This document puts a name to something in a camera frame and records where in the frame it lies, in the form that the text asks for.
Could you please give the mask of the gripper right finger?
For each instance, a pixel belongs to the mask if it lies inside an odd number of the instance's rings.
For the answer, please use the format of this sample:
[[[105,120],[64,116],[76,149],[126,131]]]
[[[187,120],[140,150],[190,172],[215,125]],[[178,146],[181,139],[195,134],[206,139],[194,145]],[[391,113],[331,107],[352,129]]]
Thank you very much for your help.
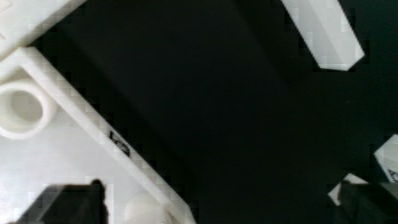
[[[398,183],[345,182],[334,224],[398,224]]]

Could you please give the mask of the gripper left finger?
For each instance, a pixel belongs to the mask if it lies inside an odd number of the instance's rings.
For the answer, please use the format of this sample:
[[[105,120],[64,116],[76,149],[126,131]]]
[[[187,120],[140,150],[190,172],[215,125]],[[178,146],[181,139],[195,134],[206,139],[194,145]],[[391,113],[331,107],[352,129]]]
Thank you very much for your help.
[[[50,185],[16,224],[108,224],[101,181],[84,185]]]

